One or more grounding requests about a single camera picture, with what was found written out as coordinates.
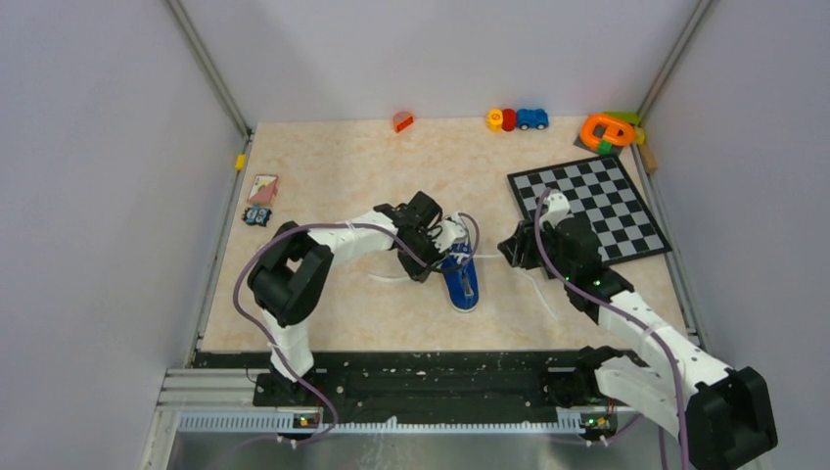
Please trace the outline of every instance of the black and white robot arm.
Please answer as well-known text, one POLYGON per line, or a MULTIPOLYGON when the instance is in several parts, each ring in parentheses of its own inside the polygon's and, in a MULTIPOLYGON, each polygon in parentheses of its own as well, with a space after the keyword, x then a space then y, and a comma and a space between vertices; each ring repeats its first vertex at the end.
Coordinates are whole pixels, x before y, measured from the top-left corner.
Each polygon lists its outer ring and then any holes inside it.
MULTIPOLYGON (((431 271, 437 270, 452 244, 467 238, 458 212, 446 218, 442 214, 432 198, 418 192, 408 204, 377 206, 360 217, 341 222, 344 228, 312 228, 297 233, 262 254, 249 274, 248 286, 262 309, 274 348, 297 375, 301 377, 314 365, 308 348, 307 318, 317 307, 329 270, 371 252, 391 250, 392 234, 426 263, 421 265, 404 251, 398 251, 398 259, 409 277, 424 282, 431 271)), ((276 235, 294 227, 296 223, 286 222, 276 235)), ((276 352, 271 354, 271 363, 281 376, 296 380, 276 352)))
MULTIPOLYGON (((543 249, 566 280, 647 325, 641 326, 588 301, 566 286, 569 300, 594 322, 628 343, 646 369, 609 347, 585 348, 572 381, 580 390, 552 388, 552 399, 568 407, 575 400, 601 395, 633 407, 676 438, 679 433, 674 379, 657 333, 677 360, 684 398, 690 461, 697 468, 736 469, 777 445, 766 383, 751 367, 740 371, 710 356, 666 323, 635 292, 633 285, 602 264, 600 242, 587 219, 567 217, 568 200, 551 193, 541 202, 543 249)), ((513 267, 543 267, 533 221, 519 223, 498 246, 513 267)))

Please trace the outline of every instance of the checkered board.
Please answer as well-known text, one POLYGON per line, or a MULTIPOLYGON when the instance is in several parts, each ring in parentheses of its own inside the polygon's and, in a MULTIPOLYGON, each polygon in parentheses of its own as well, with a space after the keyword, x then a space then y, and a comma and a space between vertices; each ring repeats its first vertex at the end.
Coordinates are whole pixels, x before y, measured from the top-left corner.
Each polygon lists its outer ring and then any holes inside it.
POLYGON ((574 217, 587 217, 606 265, 671 250, 616 155, 507 175, 524 217, 532 218, 545 187, 561 191, 574 217))

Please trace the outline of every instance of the sneaker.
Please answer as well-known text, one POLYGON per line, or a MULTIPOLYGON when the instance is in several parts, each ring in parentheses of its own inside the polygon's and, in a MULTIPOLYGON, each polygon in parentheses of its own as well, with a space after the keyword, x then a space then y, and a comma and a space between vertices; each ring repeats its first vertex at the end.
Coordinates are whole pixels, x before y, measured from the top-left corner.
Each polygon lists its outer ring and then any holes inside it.
MULTIPOLYGON (((470 243, 455 243, 449 249, 449 255, 441 263, 441 269, 451 269, 470 257, 470 243)), ((471 311, 479 303, 479 281, 473 260, 461 269, 443 275, 449 300, 458 311, 471 311)))

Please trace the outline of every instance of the beige marble surface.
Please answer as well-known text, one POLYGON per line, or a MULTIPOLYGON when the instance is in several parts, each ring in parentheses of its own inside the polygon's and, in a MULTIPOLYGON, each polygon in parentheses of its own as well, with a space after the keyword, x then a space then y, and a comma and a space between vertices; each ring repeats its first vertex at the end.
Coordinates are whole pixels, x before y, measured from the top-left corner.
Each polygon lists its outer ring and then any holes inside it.
MULTIPOLYGON (((480 118, 419 119, 401 134, 385 120, 265 123, 255 134, 237 214, 258 173, 277 173, 281 183, 267 228, 233 220, 203 351, 263 351, 262 335, 231 304, 233 283, 256 248, 286 220, 299 224, 361 215, 380 203, 407 202, 418 190, 444 212, 472 214, 481 225, 480 253, 513 232, 520 213, 506 174, 591 157, 573 146, 584 117, 554 117, 544 131, 492 133, 480 118)), ((628 149, 622 160, 639 184, 628 149)), ((626 262, 616 269, 646 302, 683 328, 664 257, 626 262)), ((394 253, 371 254, 329 275, 310 317, 316 351, 553 350, 583 346, 624 347, 568 303, 562 285, 530 273, 553 307, 552 317, 531 282, 503 259, 477 259, 481 299, 470 313, 450 307, 443 279, 425 284, 385 283, 367 273, 403 276, 394 253)), ((242 304, 255 315, 251 292, 242 304)))

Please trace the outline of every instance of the green toy block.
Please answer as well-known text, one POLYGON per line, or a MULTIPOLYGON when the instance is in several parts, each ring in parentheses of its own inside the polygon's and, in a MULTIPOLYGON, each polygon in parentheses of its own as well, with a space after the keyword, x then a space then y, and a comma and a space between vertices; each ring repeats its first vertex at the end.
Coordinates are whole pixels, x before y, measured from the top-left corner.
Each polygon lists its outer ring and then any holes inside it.
POLYGON ((611 142, 609 142, 607 140, 601 140, 599 142, 599 147, 597 147, 597 153, 607 154, 607 153, 611 152, 611 149, 612 149, 611 142))
POLYGON ((626 111, 604 111, 602 114, 612 118, 617 118, 619 120, 624 120, 631 125, 637 125, 640 123, 640 116, 638 116, 637 113, 629 113, 626 111))

